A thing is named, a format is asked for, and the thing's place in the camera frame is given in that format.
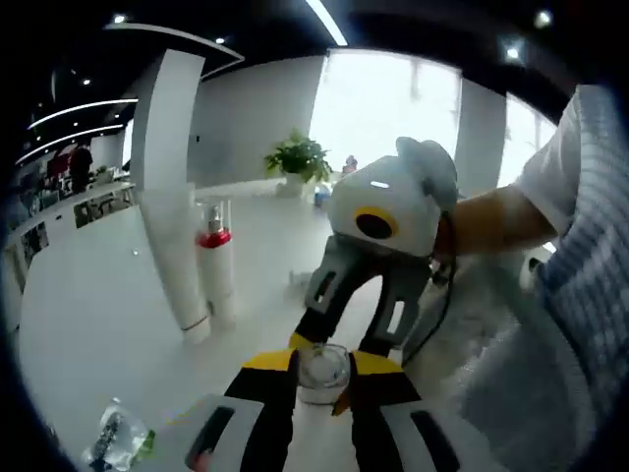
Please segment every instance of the bright window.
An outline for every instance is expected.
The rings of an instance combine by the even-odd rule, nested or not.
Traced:
[[[341,170],[354,155],[359,168],[395,152],[395,140],[435,140],[454,154],[459,71],[414,56],[333,50],[323,67],[310,136]]]
[[[507,94],[507,126],[498,187],[517,179],[524,164],[548,143],[556,129],[539,111]]]

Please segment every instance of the white pillar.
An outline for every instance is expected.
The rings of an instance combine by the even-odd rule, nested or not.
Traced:
[[[463,79],[454,163],[459,192],[464,197],[495,189],[502,163],[505,129],[505,95]]]
[[[168,49],[145,72],[131,150],[131,177],[138,191],[186,183],[190,125],[204,61]]]

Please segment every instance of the white pot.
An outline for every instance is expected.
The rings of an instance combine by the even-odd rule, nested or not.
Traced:
[[[278,197],[299,198],[304,193],[304,179],[299,174],[286,174],[286,183],[277,186]]]

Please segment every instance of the ceiling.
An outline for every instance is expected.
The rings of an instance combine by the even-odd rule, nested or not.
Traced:
[[[426,56],[462,69],[464,76],[500,92],[512,91],[557,119],[575,85],[588,77],[590,62],[571,42],[570,25],[581,2],[518,0],[323,0],[350,47],[369,47]],[[127,23],[185,31],[215,40],[245,56],[238,66],[323,54],[335,46],[305,0],[232,0],[229,2],[149,0],[111,2],[105,7],[66,7],[64,2],[36,24],[51,31],[50,44],[39,44],[36,74],[29,76],[26,113],[21,125],[23,153],[77,131],[124,124],[134,105],[100,106],[60,116],[33,130],[35,119],[68,107],[122,97],[143,70],[166,48],[206,58],[204,71],[231,58],[197,42],[169,34],[103,30],[115,13]],[[536,29],[536,12],[548,8],[551,28]],[[52,18],[65,19],[59,29]],[[522,41],[522,64],[506,64],[505,44]],[[83,81],[89,79],[89,85]],[[42,152],[31,159],[37,159]]]

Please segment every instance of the black cable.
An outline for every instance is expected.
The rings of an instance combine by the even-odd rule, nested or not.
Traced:
[[[456,232],[454,229],[454,223],[452,223],[452,218],[450,215],[445,212],[442,215],[443,221],[447,223],[449,226],[449,238],[448,244],[450,246],[450,255],[452,256],[452,262],[450,265],[450,274],[448,275],[448,288],[445,292],[445,301],[443,302],[443,308],[441,309],[441,315],[439,315],[439,319],[436,324],[432,327],[426,337],[413,349],[411,354],[402,362],[402,367],[406,366],[413,358],[417,355],[418,352],[422,350],[424,345],[429,342],[432,336],[437,332],[437,330],[443,324],[445,320],[445,316],[450,308],[450,301],[452,300],[452,289],[454,287],[454,274],[456,273],[456,256],[457,256],[457,247],[456,247]]]

